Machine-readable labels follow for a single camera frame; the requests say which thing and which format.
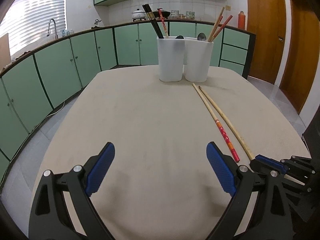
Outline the plain bamboo chopstick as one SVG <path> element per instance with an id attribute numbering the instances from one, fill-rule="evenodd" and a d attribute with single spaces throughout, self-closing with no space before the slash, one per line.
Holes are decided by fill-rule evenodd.
<path id="1" fill-rule="evenodd" d="M 213 36 L 214 36 L 214 34 L 215 34 L 215 32 L 216 32 L 216 30 L 218 28 L 218 25 L 220 24 L 220 22 L 221 22 L 221 20 L 223 18 L 224 10 L 225 10 L 225 7 L 222 7 L 222 9 L 220 11 L 220 14 L 219 14 L 219 16 L 218 16 L 218 18 L 217 18 L 217 20 L 216 20 L 211 32 L 210 32 L 210 35 L 209 35 L 208 40 L 207 40 L 208 42 L 212 42 Z"/>
<path id="2" fill-rule="evenodd" d="M 228 117 L 223 113 L 223 111 L 220 109 L 220 107 L 216 104 L 216 102 L 209 96 L 209 94 L 201 87 L 197 86 L 200 89 L 200 92 L 205 96 L 207 102 L 209 103 L 210 107 L 215 109 L 215 111 L 221 116 L 221 118 L 224 120 L 226 125 L 229 127 L 229 129 L 232 131 L 242 148 L 244 149 L 245 153 L 247 154 L 250 161 L 254 159 L 254 155 L 252 151 L 249 149 L 247 144 L 245 143 L 244 139 L 241 137 L 240 133 L 236 130 L 236 128 L 233 126 L 233 124 L 230 122 Z"/>

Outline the black soup spoon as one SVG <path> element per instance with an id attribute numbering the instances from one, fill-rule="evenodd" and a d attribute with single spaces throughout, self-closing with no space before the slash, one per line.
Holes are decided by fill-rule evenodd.
<path id="1" fill-rule="evenodd" d="M 197 36 L 197 40 L 198 41 L 206 41 L 207 40 L 206 35 L 204 33 L 199 33 Z"/>

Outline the red orange patterned chopstick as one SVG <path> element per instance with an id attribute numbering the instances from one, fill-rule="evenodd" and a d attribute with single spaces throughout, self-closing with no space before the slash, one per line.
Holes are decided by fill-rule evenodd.
<path id="1" fill-rule="evenodd" d="M 223 16 L 220 16 L 220 17 L 218 18 L 217 22 L 215 23 L 215 25 L 214 25 L 214 27 L 213 27 L 213 29 L 212 29 L 212 32 L 210 33 L 210 36 L 209 36 L 209 38 L 208 38 L 208 42 L 212 42 L 212 41 L 213 41 L 214 35 L 215 35 L 215 33 L 217 32 L 218 27 L 219 27 L 219 24 L 220 24 L 220 22 L 222 21 L 222 19 L 223 19 Z"/>

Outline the red bamboo chopstick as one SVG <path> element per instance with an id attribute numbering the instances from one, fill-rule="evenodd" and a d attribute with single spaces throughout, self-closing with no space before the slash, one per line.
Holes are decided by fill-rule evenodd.
<path id="1" fill-rule="evenodd" d="M 158 13 L 159 13 L 159 19 L 161 20 L 162 25 L 163 25 L 163 29 L 164 29 L 165 35 L 166 35 L 166 37 L 169 37 L 168 30 L 167 30 L 167 27 L 166 27 L 165 22 L 164 22 L 164 17 L 162 15 L 162 8 L 158 8 L 157 10 L 158 10 Z"/>

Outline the green lower kitchen cabinets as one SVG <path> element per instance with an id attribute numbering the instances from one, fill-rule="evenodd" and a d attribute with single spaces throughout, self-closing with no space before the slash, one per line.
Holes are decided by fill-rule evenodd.
<path id="1" fill-rule="evenodd" d="M 18 58 L 1 72 L 1 173 L 34 129 L 99 72 L 157 62 L 149 22 L 83 31 Z"/>

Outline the wooden door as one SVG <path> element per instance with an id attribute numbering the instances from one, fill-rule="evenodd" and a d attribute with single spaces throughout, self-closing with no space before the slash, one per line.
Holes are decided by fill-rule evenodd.
<path id="1" fill-rule="evenodd" d="M 319 60 L 319 19 L 306 0 L 290 0 L 291 38 L 280 90 L 300 113 L 310 93 Z"/>
<path id="2" fill-rule="evenodd" d="M 247 30 L 256 35 L 249 75 L 274 84 L 284 50 L 285 0 L 248 0 Z"/>

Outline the white utensil holder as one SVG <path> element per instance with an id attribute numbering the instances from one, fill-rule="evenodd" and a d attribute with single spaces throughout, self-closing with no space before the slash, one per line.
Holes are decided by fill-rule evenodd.
<path id="1" fill-rule="evenodd" d="M 175 36 L 157 38 L 159 79 L 177 82 L 185 78 L 190 82 L 207 80 L 214 42 L 192 37 Z"/>

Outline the cardboard box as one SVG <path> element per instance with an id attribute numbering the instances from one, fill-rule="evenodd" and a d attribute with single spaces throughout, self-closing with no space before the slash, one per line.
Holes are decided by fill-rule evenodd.
<path id="1" fill-rule="evenodd" d="M 6 33 L 0 38 L 0 68 L 2 69 L 10 63 L 9 34 Z"/>

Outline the orange thermos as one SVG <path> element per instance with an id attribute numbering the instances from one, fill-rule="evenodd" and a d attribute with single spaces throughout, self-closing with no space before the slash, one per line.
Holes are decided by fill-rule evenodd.
<path id="1" fill-rule="evenodd" d="M 241 30 L 245 30 L 245 22 L 246 22 L 246 15 L 243 11 L 240 11 L 238 14 L 238 28 Z"/>

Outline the white cooking pot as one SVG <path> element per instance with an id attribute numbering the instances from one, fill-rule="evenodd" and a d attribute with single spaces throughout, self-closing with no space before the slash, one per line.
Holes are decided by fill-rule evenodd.
<path id="1" fill-rule="evenodd" d="M 140 10 L 139 8 L 137 8 L 132 12 L 131 17 L 133 22 L 144 21 L 146 20 L 146 13 L 144 10 Z"/>

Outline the window blind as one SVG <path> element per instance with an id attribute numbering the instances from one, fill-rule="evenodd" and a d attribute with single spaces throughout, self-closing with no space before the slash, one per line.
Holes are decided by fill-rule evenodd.
<path id="1" fill-rule="evenodd" d="M 11 60 L 62 37 L 65 5 L 65 0 L 14 1 L 1 22 L 1 36 L 9 34 Z"/>

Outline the black wok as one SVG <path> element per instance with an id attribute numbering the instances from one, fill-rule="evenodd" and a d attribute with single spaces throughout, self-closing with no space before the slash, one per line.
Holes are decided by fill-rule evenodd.
<path id="1" fill-rule="evenodd" d="M 161 8 L 161 14 L 159 14 L 159 10 L 153 11 L 153 15 L 156 20 L 160 20 L 161 18 L 168 19 L 170 14 L 171 12 L 163 10 L 162 8 Z"/>

